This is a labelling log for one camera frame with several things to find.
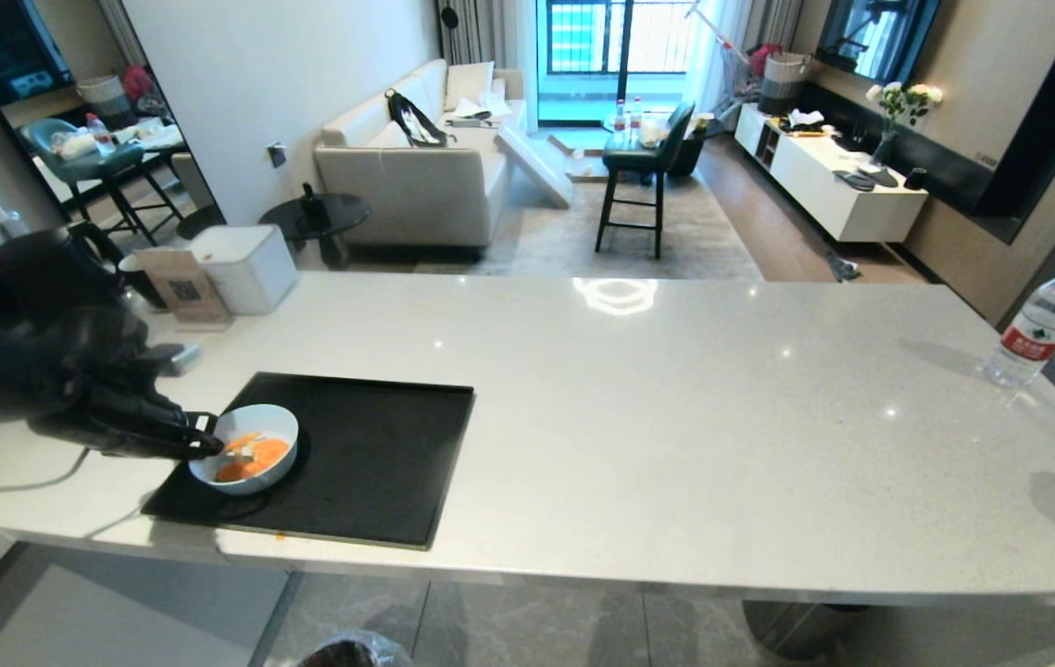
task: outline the green chair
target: green chair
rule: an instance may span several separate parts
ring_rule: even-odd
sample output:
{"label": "green chair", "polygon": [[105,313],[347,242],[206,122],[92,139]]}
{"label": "green chair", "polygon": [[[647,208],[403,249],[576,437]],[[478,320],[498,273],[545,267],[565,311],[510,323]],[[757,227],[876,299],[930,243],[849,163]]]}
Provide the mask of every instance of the green chair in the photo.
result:
{"label": "green chair", "polygon": [[[688,123],[692,122],[692,110],[695,109],[692,102],[683,102],[678,109],[667,118],[667,139],[656,148],[644,148],[637,140],[630,140],[624,144],[620,138],[612,138],[605,144],[602,152],[602,164],[609,169],[609,183],[605,185],[605,204],[602,204],[602,220],[597,228],[597,246],[595,252],[600,252],[600,242],[607,227],[628,227],[630,229],[650,229],[655,233],[655,259],[659,259],[663,253],[664,236],[664,180],[667,172],[675,165],[675,157],[679,155],[679,147],[684,145],[684,135],[687,135]],[[617,177],[620,172],[637,172],[641,174],[655,174],[655,202],[636,202],[634,199],[615,199],[613,190],[617,189]],[[638,207],[654,207],[655,224],[622,224],[611,223],[609,211],[613,203],[634,204]]]}
{"label": "green chair", "polygon": [[[116,204],[119,214],[123,216],[123,220],[120,220],[119,224],[116,224],[115,227],[104,229],[104,231],[108,233],[112,233],[113,231],[130,231],[132,233],[142,231],[146,239],[149,240],[149,244],[157,245],[153,239],[153,232],[158,231],[160,227],[164,227],[164,224],[169,223],[169,218],[172,216],[176,216],[179,221],[180,211],[177,210],[177,207],[172,204],[168,195],[157,185],[157,182],[153,178],[153,174],[145,169],[145,164],[142,164],[142,160],[145,160],[145,148],[139,147],[138,144],[123,144],[116,147],[115,151],[112,151],[108,155],[99,155],[98,152],[95,152],[90,153],[90,155],[75,157],[73,160],[61,159],[53,151],[54,134],[58,132],[75,132],[77,130],[77,127],[65,122],[63,119],[42,118],[39,121],[34,121],[20,128],[20,136],[23,136],[24,140],[27,140],[28,145],[33,147],[41,160],[45,163],[45,168],[50,169],[50,172],[54,176],[57,176],[70,187],[74,203],[77,204],[83,220],[91,223],[91,214],[87,209],[87,204],[82,201],[81,193],[79,193],[78,184],[80,180],[99,180],[102,183],[104,189],[108,190],[108,194],[111,194],[111,201]],[[116,177],[119,174],[129,170],[145,177],[149,182],[149,185],[153,187],[155,193],[162,199],[164,204],[134,207],[128,201],[128,197],[124,196],[123,191],[119,189],[119,185],[116,182]],[[146,227],[140,216],[136,214],[136,211],[164,208],[168,208],[171,213],[151,230]]]}

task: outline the balcony door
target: balcony door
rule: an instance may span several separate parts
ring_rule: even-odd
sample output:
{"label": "balcony door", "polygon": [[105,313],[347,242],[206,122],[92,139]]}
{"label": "balcony door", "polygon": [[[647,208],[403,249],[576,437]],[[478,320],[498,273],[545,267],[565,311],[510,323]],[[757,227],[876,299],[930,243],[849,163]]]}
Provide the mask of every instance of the balcony door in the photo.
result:
{"label": "balcony door", "polygon": [[647,110],[678,104],[691,56],[691,1],[536,0],[539,118],[598,126],[619,98]]}

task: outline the teal stool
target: teal stool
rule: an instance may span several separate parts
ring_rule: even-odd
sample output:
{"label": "teal stool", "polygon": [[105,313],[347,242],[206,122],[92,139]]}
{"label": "teal stool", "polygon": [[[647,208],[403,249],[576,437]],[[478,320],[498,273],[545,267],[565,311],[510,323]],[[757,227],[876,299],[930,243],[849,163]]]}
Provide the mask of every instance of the teal stool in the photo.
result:
{"label": "teal stool", "polygon": [[[78,204],[79,212],[81,212],[83,220],[91,223],[91,214],[90,211],[87,211],[87,204],[82,202],[78,184],[80,180],[99,180],[102,183],[104,189],[108,190],[108,194],[111,194],[111,201],[115,202],[119,214],[123,216],[123,220],[120,220],[119,224],[116,224],[115,227],[104,229],[104,231],[108,233],[112,233],[113,231],[130,231],[132,233],[142,231],[145,232],[145,237],[149,240],[149,244],[157,245],[157,242],[153,239],[153,232],[158,231],[160,227],[169,223],[169,218],[172,216],[176,216],[179,221],[180,211],[169,201],[168,195],[164,193],[164,190],[160,189],[160,186],[153,178],[153,174],[145,169],[145,164],[142,164],[142,160],[145,160],[145,148],[139,147],[138,144],[123,144],[116,147],[115,151],[112,151],[108,155],[99,155],[98,152],[95,152],[90,153],[90,155],[75,157],[73,160],[61,159],[53,151],[54,134],[58,132],[75,132],[77,130],[77,127],[65,122],[63,119],[42,118],[39,121],[34,121],[20,128],[20,135],[24,136],[24,140],[27,140],[41,160],[45,163],[45,168],[49,168],[54,176],[57,176],[70,187],[74,203]],[[129,170],[133,170],[145,177],[164,204],[134,207],[116,183],[116,176]],[[136,211],[166,208],[171,213],[151,230],[146,227],[140,216],[136,215]]]}
{"label": "teal stool", "polygon": [[[667,118],[667,139],[656,148],[644,148],[637,140],[621,144],[620,138],[610,139],[605,144],[602,164],[609,169],[609,182],[605,185],[605,203],[602,204],[602,220],[597,228],[597,246],[595,252],[600,252],[600,241],[607,227],[628,227],[630,229],[649,229],[655,233],[655,259],[663,253],[664,239],[664,182],[667,172],[675,165],[679,155],[679,147],[684,145],[688,123],[692,122],[691,102],[683,102],[678,109]],[[632,171],[641,174],[655,174],[655,202],[636,202],[634,199],[615,199],[613,190],[617,189],[617,177],[620,172]],[[654,207],[655,224],[622,224],[611,223],[609,211],[613,203],[633,204],[638,207]]]}

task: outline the black backpack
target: black backpack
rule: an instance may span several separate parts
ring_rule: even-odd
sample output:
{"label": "black backpack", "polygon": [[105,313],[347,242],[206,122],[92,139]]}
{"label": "black backpack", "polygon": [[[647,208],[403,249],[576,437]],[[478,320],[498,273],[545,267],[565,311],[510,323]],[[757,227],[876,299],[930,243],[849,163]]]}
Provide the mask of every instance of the black backpack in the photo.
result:
{"label": "black backpack", "polygon": [[417,148],[447,148],[449,147],[449,134],[445,134],[433,121],[424,115],[424,111],[418,110],[416,104],[407,97],[396,92],[395,88],[387,89],[387,113],[391,114],[392,121],[404,131],[413,147]]}

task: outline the white storage box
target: white storage box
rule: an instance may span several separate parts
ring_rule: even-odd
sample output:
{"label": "white storage box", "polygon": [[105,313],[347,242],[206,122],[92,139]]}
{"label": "white storage box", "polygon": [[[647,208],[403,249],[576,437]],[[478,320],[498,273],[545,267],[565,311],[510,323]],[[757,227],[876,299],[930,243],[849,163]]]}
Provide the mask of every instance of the white storage box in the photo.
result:
{"label": "white storage box", "polygon": [[298,282],[298,267],[274,224],[206,228],[189,245],[234,315],[268,315]]}

